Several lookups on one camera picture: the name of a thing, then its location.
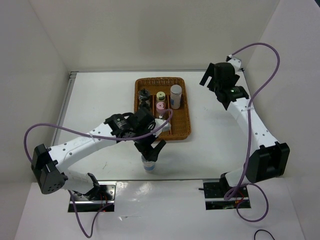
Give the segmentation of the silver-capped blue-label jar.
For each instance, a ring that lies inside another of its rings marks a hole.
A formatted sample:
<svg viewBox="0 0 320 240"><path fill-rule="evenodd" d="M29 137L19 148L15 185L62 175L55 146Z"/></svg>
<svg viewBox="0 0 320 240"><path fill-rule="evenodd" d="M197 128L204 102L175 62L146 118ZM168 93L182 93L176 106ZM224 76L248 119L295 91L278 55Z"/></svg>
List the silver-capped blue-label jar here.
<svg viewBox="0 0 320 240"><path fill-rule="evenodd" d="M182 87L178 84L172 85L170 88L170 104L171 108L176 110L181 106Z"/></svg>
<svg viewBox="0 0 320 240"><path fill-rule="evenodd" d="M156 167L156 162L147 161L143 155L141 156L141 161L142 161L144 170L148 173L152 172Z"/></svg>

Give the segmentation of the pink-capped spice jar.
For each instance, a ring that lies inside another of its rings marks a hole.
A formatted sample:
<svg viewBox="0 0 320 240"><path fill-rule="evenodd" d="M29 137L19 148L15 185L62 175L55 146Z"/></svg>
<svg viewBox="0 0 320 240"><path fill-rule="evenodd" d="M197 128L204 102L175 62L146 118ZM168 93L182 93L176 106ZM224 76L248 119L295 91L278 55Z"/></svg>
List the pink-capped spice jar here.
<svg viewBox="0 0 320 240"><path fill-rule="evenodd" d="M155 116L157 119L162 119L164 115L164 111L166 110L166 103L165 102L157 102L155 110Z"/></svg>

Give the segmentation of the yellow-capped spice jar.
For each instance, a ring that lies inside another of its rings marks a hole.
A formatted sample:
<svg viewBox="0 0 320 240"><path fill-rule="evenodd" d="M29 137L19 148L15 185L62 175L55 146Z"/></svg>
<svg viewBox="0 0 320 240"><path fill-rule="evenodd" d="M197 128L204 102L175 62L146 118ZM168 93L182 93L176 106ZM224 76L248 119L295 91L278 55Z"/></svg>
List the yellow-capped spice jar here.
<svg viewBox="0 0 320 240"><path fill-rule="evenodd" d="M163 91L159 91L156 93L156 101L157 102L165 102L166 94Z"/></svg>

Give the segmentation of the black-capped spice jar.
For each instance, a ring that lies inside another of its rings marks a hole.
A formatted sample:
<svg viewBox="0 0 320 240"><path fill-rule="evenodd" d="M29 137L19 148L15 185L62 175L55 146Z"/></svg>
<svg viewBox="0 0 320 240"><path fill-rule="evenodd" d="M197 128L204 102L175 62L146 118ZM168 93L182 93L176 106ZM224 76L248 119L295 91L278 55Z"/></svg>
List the black-capped spice jar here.
<svg viewBox="0 0 320 240"><path fill-rule="evenodd" d="M150 105L150 99L151 99L151 94L146 88L143 88L138 91L138 100L140 105L142 103L146 103Z"/></svg>
<svg viewBox="0 0 320 240"><path fill-rule="evenodd" d="M139 104L139 109L146 109L150 112L151 111L150 102L149 101L141 101L141 103Z"/></svg>

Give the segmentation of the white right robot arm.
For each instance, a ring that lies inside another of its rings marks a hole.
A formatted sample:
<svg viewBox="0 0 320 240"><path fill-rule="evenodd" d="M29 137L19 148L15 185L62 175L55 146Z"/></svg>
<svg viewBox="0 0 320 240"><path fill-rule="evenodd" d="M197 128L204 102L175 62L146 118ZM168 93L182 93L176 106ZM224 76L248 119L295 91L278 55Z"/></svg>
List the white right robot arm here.
<svg viewBox="0 0 320 240"><path fill-rule="evenodd" d="M245 88L236 85L240 79L236 73L240 65L239 60L235 64L231 61L210 63L200 81L200 85L215 93L248 139L243 167L220 177L219 191L225 197L231 196L237 185L255 184L282 176L290 154L288 144L280 143L266 128Z"/></svg>

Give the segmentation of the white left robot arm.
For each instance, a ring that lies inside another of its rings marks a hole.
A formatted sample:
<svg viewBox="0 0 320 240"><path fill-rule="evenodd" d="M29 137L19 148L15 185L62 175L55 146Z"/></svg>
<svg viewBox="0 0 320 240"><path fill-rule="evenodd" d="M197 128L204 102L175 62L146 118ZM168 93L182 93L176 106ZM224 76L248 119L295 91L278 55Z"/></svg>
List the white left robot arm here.
<svg viewBox="0 0 320 240"><path fill-rule="evenodd" d="M44 195L64 189L94 200L106 190L105 187L92 173L71 171L70 166L103 148L133 141L141 153L144 168L153 169L166 141L161 140L155 147L152 144L162 132L170 129L169 120L155 118L145 107L135 113L113 114L73 140L50 147L44 144L35 147L31 169Z"/></svg>

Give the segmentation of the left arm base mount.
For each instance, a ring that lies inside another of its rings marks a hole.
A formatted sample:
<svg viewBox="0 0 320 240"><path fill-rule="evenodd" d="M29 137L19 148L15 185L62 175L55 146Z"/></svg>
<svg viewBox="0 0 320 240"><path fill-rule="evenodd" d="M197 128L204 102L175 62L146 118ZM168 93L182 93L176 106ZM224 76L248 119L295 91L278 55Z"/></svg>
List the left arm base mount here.
<svg viewBox="0 0 320 240"><path fill-rule="evenodd" d="M86 196L72 191L78 213L114 212L116 181L99 181L100 191L95 196Z"/></svg>

